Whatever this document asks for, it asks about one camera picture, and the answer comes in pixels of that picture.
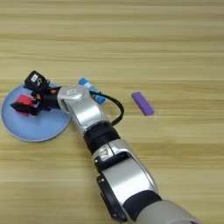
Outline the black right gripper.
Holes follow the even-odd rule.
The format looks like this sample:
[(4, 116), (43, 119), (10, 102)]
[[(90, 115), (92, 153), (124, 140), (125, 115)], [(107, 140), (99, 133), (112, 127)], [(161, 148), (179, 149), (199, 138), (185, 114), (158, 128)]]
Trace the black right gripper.
[(49, 111), (51, 109), (60, 109), (58, 103), (59, 91), (60, 87), (50, 87), (49, 85), (36, 87), (34, 92), (31, 91), (30, 93), (32, 100), (38, 104), (36, 108), (21, 102), (14, 102), (10, 106), (17, 112), (32, 116), (37, 116), (42, 110)]

